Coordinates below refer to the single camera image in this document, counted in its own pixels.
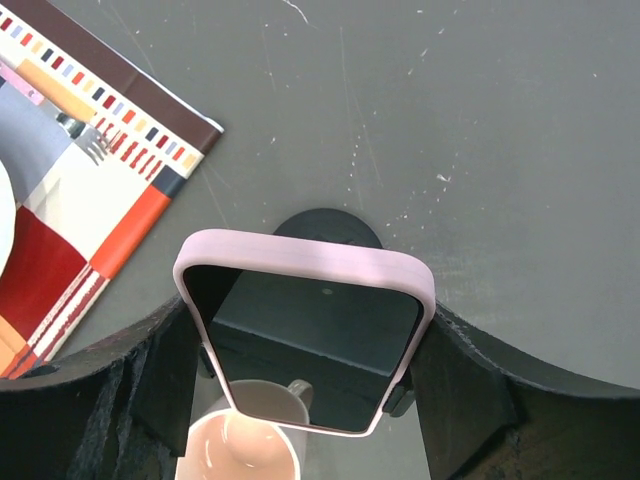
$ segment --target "white mug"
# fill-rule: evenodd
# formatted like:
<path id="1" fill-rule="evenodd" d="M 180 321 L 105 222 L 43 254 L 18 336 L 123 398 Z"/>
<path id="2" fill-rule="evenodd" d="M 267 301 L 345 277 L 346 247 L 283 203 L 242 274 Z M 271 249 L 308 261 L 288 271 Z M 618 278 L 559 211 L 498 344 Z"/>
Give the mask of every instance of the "white mug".
<path id="1" fill-rule="evenodd" d="M 289 387 L 264 380 L 231 383 L 237 405 L 271 418 L 309 424 L 313 387 L 294 380 Z M 307 432 L 247 417 L 220 398 L 189 428 L 176 480 L 300 480 Z"/>

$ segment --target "fork illustration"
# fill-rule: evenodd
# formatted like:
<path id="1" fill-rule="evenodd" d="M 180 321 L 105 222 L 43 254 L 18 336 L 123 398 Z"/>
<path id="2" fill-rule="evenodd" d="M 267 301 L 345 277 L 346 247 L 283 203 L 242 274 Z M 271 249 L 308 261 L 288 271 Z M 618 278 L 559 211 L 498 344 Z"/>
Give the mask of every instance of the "fork illustration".
<path id="1" fill-rule="evenodd" d="M 73 142 L 80 147 L 96 165 L 104 161 L 105 157 L 109 154 L 109 148 L 112 142 L 108 142 L 104 135 L 93 125 L 73 118 L 57 107 L 56 110 L 58 110 L 56 121 L 64 131 L 67 132 L 67 135 L 69 135 Z"/>

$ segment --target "pink phone case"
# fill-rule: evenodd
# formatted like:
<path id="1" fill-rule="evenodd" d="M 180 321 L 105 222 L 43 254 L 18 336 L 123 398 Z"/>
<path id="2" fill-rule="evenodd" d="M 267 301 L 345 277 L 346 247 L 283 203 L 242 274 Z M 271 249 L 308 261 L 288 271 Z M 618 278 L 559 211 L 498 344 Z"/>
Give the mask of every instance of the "pink phone case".
<path id="1" fill-rule="evenodd" d="M 229 384 L 209 341 L 200 312 L 184 283 L 185 270 L 196 265 L 229 267 L 385 288 L 411 295 L 422 304 L 423 317 L 420 319 L 420 324 L 366 431 L 353 433 L 314 425 L 274 422 L 289 428 L 345 437 L 364 437 L 373 432 L 382 416 L 385 402 L 394 386 L 402 379 L 436 309 L 435 286 L 431 270 L 417 258 L 404 253 L 234 230 L 196 232 L 184 242 L 173 267 L 173 277 L 180 295 L 196 322 L 205 350 L 233 408 L 236 408 L 236 405 Z"/>

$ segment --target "mug handle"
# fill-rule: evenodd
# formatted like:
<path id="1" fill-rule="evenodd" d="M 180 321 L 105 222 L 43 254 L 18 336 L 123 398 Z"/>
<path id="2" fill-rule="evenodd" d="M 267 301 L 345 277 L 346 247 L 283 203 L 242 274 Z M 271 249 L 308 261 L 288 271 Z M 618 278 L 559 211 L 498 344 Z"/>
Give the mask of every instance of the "mug handle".
<path id="1" fill-rule="evenodd" d="M 311 408 L 311 402 L 313 401 L 313 385 L 304 380 L 294 380 L 287 387 L 291 393 L 302 400 L 307 410 Z"/>

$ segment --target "scratch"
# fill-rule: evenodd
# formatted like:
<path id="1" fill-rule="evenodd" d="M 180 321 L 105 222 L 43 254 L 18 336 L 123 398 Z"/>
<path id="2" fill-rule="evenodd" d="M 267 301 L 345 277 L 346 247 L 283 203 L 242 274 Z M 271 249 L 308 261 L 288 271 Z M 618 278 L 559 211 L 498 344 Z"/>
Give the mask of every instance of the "scratch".
<path id="1" fill-rule="evenodd" d="M 231 190 L 231 185 L 229 185 L 227 183 L 227 181 L 224 179 L 224 177 L 222 175 L 220 175 L 215 168 L 213 168 L 212 166 L 210 166 L 209 164 L 207 164 L 209 166 L 209 170 L 211 170 L 213 172 L 213 174 L 216 176 L 216 178 L 218 180 L 220 180 L 220 183 L 222 183 L 225 187 L 227 187 L 229 190 Z"/>
<path id="2" fill-rule="evenodd" d="M 186 2 L 187 2 L 187 7 L 189 8 L 189 13 L 191 13 L 191 24 L 193 25 L 193 34 L 197 35 L 198 27 L 196 26 L 196 14 L 193 13 L 193 7 L 191 6 L 191 2 L 189 0 L 186 0 Z"/>
<path id="3" fill-rule="evenodd" d="M 103 15 L 104 17 L 108 18 L 109 21 L 111 21 L 111 23 L 113 23 L 115 26 L 117 26 L 118 28 L 121 27 L 120 22 L 118 22 L 115 17 L 113 15 L 111 15 L 106 8 L 101 8 L 100 9 L 100 14 Z"/>
<path id="4" fill-rule="evenodd" d="M 353 153 L 353 156 L 355 157 L 356 152 L 353 148 L 353 126 L 351 125 L 353 123 L 353 117 L 351 116 L 351 106 L 349 102 L 349 88 L 347 85 L 347 65 L 345 61 L 344 33 L 342 31 L 342 27 L 340 27 L 340 49 L 341 49 L 341 55 L 342 55 L 342 81 L 344 83 L 344 98 L 347 102 L 347 118 L 349 121 L 349 138 L 351 140 L 351 153 Z M 358 193 L 358 203 L 360 204 L 360 210 L 363 210 L 364 205 L 362 203 L 362 193 L 360 192 L 360 180 L 358 178 L 358 167 L 356 166 L 355 162 L 353 162 L 352 165 L 353 165 L 353 176 L 356 182 L 356 192 Z"/>
<path id="5" fill-rule="evenodd" d="M 369 131 L 367 130 L 367 125 L 364 123 L 364 117 L 362 115 L 362 110 L 360 109 L 360 102 L 358 102 L 358 96 L 356 95 L 356 92 L 353 89 L 353 85 L 351 84 L 351 81 L 349 81 L 349 87 L 351 87 L 351 96 L 353 96 L 353 99 L 355 100 L 354 103 L 356 104 L 356 110 L 358 111 L 358 115 L 360 116 L 360 121 L 362 122 L 362 132 L 364 133 L 364 143 L 367 144 L 367 149 L 369 150 L 369 156 L 371 157 L 371 163 L 373 163 L 373 170 L 376 172 L 376 179 L 378 180 L 378 185 L 383 187 L 384 185 L 382 184 L 382 179 L 380 178 L 380 170 L 378 170 L 378 160 L 376 159 L 376 156 L 373 153 L 373 147 L 371 147 L 371 141 L 369 140 Z"/>
<path id="6" fill-rule="evenodd" d="M 262 18 L 260 19 L 260 33 L 262 34 L 262 46 L 264 47 L 264 56 L 267 59 L 267 69 L 269 70 L 269 77 L 271 78 L 271 87 L 274 92 L 277 92 L 276 81 L 273 78 L 273 70 L 271 69 L 271 59 L 269 58 L 269 50 L 267 49 L 267 38 L 264 36 L 264 27 L 262 26 Z"/>
<path id="7" fill-rule="evenodd" d="M 209 193 L 211 194 L 211 198 L 213 199 L 213 204 L 216 206 L 220 217 L 222 217 L 222 223 L 225 227 L 229 228 L 229 222 L 227 222 L 227 217 L 224 216 L 222 212 L 222 208 L 220 208 L 220 204 L 218 203 L 218 199 L 216 198 L 216 194 L 213 193 L 213 188 L 211 187 L 211 182 L 209 182 L 209 177 L 207 177 L 207 173 L 202 170 L 202 178 L 204 178 L 205 183 L 207 184 L 207 188 L 209 189 Z"/>
<path id="8" fill-rule="evenodd" d="M 300 9 L 299 6 L 297 6 L 294 3 L 291 3 L 290 0 L 282 0 L 284 3 L 286 3 L 287 5 L 289 5 L 291 8 L 293 8 L 296 12 L 298 12 L 300 14 L 300 16 L 302 17 L 302 19 L 304 20 L 304 23 L 306 23 L 307 25 L 309 25 L 310 27 L 315 28 L 316 30 L 319 30 L 318 27 L 316 27 L 315 25 L 309 23 L 309 19 L 307 18 L 307 16 L 304 14 L 304 12 Z"/>
<path id="9" fill-rule="evenodd" d="M 133 33 L 131 33 L 131 30 L 129 30 L 129 27 L 127 27 L 127 24 L 124 23 L 124 20 L 116 10 L 116 7 L 114 7 L 113 4 L 110 4 L 109 6 L 111 7 L 113 14 L 116 16 L 118 21 L 122 24 L 122 27 L 124 28 L 124 31 L 126 32 L 126 34 L 129 36 L 129 38 L 131 38 L 131 40 L 133 40 L 133 43 L 136 47 L 138 47 L 138 50 L 140 50 L 140 53 L 142 54 L 145 61 L 147 62 L 147 65 L 149 65 L 149 70 L 151 71 L 153 76 L 158 78 L 158 74 L 156 73 L 155 69 L 153 68 L 153 65 L 151 64 L 151 60 L 149 60 L 149 57 L 145 53 L 144 49 L 140 46 L 140 44 L 138 43 L 138 40 L 136 40 L 136 36 Z"/>

